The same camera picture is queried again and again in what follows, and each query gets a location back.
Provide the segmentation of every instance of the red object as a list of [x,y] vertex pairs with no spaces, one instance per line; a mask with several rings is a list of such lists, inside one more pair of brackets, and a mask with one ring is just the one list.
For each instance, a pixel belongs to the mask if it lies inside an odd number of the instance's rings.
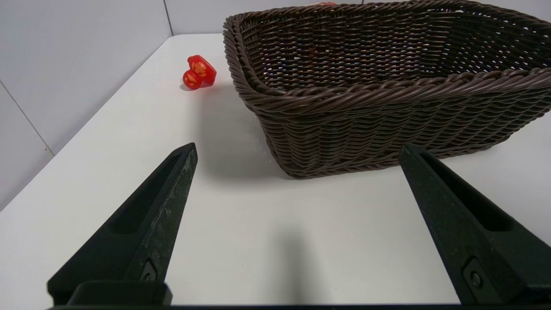
[[216,70],[205,60],[205,58],[195,55],[187,59],[190,69],[183,74],[183,83],[189,89],[197,89],[202,82],[214,84],[216,79]]

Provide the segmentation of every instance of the brown wicker basket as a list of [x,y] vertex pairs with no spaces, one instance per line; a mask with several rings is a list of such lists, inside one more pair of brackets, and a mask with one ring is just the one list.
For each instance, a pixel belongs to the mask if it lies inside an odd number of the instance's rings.
[[505,141],[551,107],[551,24],[463,0],[229,17],[234,85],[296,178],[386,168]]

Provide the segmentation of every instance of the woven basket side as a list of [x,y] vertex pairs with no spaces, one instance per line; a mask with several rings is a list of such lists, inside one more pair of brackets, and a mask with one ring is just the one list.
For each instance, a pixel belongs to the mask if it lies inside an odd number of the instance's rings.
[[250,85],[272,94],[545,68],[551,55],[548,23],[470,1],[286,8],[234,21]]

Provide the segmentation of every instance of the white table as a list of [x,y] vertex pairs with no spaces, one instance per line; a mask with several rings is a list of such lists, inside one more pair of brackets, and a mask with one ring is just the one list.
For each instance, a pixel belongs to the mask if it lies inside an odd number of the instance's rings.
[[[195,54],[218,76],[191,92]],[[445,160],[548,244],[549,132],[551,116]],[[50,306],[46,281],[189,142],[199,164],[166,277],[174,304],[458,302],[400,167],[288,178],[214,34],[167,40],[0,212],[0,308]]]

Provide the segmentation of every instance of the basket rim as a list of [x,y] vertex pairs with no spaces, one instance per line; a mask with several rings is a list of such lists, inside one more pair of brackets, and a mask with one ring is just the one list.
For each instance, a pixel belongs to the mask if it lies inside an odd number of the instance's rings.
[[[405,2],[337,4],[335,6],[306,6],[275,8],[261,12],[247,12],[228,17],[224,23],[224,44],[226,59],[234,86],[245,104],[256,113],[281,113],[287,115],[319,114],[329,111],[345,111],[362,108],[367,104],[377,109],[382,105],[420,99],[450,98],[490,92],[514,92],[522,89],[551,87],[551,68],[531,70],[505,69],[503,71],[463,72],[447,77],[421,78],[412,81],[389,80],[383,83],[356,84],[350,87],[314,87],[291,90],[274,89],[265,85],[249,63],[245,53],[244,38],[239,29],[241,23],[251,14],[267,17],[289,12],[314,13],[321,10],[394,10],[396,8],[422,6],[429,9],[438,4],[449,4],[448,0],[413,0]],[[516,22],[530,23],[530,26],[549,27],[551,23],[511,9],[500,8],[469,0],[457,0],[453,5],[476,6],[486,10],[498,10]]]

